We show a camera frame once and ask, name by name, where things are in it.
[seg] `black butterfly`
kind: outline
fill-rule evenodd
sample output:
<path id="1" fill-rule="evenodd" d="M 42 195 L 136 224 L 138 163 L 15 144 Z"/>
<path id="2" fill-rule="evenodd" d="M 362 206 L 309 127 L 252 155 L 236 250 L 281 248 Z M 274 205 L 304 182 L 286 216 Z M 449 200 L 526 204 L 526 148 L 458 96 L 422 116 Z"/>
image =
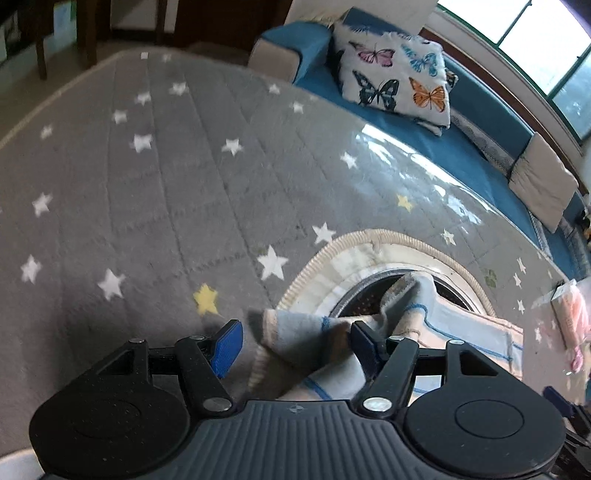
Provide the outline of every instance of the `black butterfly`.
<path id="1" fill-rule="evenodd" d="M 353 70 L 353 75 L 355 75 L 355 79 L 361 87 L 359 91 L 359 103 L 361 105 L 369 105 L 374 99 L 377 99 L 376 103 L 379 103 L 379 100 L 382 99 L 384 108 L 388 112 L 395 110 L 396 99 L 394 96 L 398 93 L 398 85 L 400 84 L 398 80 L 388 80 L 383 87 L 377 89 L 363 73 Z"/>

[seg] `metal pivot screw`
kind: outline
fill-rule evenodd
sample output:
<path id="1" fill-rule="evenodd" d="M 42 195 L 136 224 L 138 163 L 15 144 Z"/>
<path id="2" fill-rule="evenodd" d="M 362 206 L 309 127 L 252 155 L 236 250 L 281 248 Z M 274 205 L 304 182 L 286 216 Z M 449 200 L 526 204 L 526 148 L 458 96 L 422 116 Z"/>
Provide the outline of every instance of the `metal pivot screw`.
<path id="1" fill-rule="evenodd" d="M 212 397 L 203 402 L 203 408 L 215 413 L 221 413 L 230 410 L 232 408 L 232 402 L 227 398 Z"/>
<path id="2" fill-rule="evenodd" d="M 369 411 L 388 411 L 392 408 L 392 402 L 387 398 L 370 397 L 363 401 L 363 407 Z"/>

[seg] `sofa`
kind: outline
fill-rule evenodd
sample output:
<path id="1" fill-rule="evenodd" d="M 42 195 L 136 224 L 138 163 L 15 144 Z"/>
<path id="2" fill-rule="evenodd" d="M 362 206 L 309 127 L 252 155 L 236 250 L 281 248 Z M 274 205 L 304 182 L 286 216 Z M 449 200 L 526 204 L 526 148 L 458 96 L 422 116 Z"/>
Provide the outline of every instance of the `sofa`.
<path id="1" fill-rule="evenodd" d="M 373 33 L 399 31 L 379 18 L 352 8 L 342 19 L 363 25 Z M 444 55 L 446 67 L 458 76 L 449 94 L 452 124 L 441 137 L 406 117 L 349 102 L 335 79 L 332 32 L 325 25 L 295 22 L 268 30 L 251 53 L 249 67 L 292 82 L 360 116 L 384 132 L 404 141 L 433 163 L 495 206 L 568 278 L 590 272 L 590 257 L 577 220 L 584 211 L 575 192 L 555 233 L 551 233 L 509 189 L 511 169 L 524 152 L 534 131 L 470 71 Z"/>

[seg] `beige armrest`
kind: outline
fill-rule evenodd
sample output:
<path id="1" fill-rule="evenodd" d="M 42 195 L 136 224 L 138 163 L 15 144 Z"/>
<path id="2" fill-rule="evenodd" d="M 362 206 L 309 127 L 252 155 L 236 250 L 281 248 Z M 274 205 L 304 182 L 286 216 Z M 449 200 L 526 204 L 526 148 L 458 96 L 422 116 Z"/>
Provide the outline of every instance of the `beige armrest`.
<path id="1" fill-rule="evenodd" d="M 251 51 L 248 67 L 255 72 L 291 83 L 300 67 L 300 56 L 293 50 L 260 38 Z"/>

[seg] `ribbed black surface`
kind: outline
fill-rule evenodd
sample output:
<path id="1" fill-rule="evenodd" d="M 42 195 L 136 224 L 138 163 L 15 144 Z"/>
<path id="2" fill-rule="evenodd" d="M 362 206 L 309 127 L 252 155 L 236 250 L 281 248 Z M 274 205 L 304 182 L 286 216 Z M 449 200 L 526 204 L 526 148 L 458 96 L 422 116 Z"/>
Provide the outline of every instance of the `ribbed black surface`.
<path id="1" fill-rule="evenodd" d="M 443 480 L 454 477 L 417 459 L 392 425 L 358 417 L 345 402 L 250 401 L 242 413 L 231 419 L 204 422 L 177 458 L 139 478 Z"/>

